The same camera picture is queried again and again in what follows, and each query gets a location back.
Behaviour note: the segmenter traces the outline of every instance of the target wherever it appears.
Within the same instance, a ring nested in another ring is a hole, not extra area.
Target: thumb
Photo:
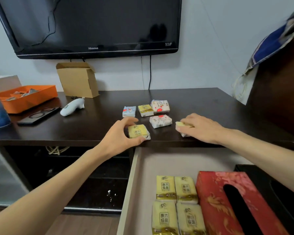
[[[137,137],[137,138],[131,138],[129,139],[129,146],[134,147],[140,145],[142,142],[144,142],[146,139],[143,136]]]
[[[192,134],[194,133],[195,128],[189,128],[186,126],[176,126],[175,129],[176,129],[176,131],[178,131],[180,133],[184,133],[184,134],[188,134],[190,136],[193,136]]]

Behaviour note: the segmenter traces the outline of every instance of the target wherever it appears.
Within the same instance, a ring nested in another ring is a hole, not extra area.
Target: white handheld device
[[[61,111],[60,114],[62,116],[68,116],[72,114],[77,108],[83,109],[85,100],[82,98],[75,99],[74,101],[71,101],[68,103]]]

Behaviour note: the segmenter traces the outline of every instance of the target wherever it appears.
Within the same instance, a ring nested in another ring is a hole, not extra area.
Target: orange tray
[[[24,97],[20,97],[20,95],[14,94],[16,91],[26,92],[30,89],[38,90],[38,92],[35,92]],[[12,101],[6,101],[6,99],[9,99],[13,96],[17,99]],[[58,93],[57,89],[55,88],[55,85],[21,86],[18,88],[0,92],[0,100],[5,110],[9,114],[19,114],[25,110],[28,110],[57,96]]]

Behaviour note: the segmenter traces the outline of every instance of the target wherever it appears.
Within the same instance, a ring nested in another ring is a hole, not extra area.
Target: forearm
[[[106,160],[98,146],[0,212],[0,235],[45,234],[89,175]]]
[[[218,143],[243,156],[294,191],[294,151],[231,129],[226,129]]]

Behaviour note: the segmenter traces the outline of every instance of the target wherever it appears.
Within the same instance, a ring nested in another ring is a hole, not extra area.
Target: flat screen tv
[[[182,0],[0,0],[20,59],[175,53]]]

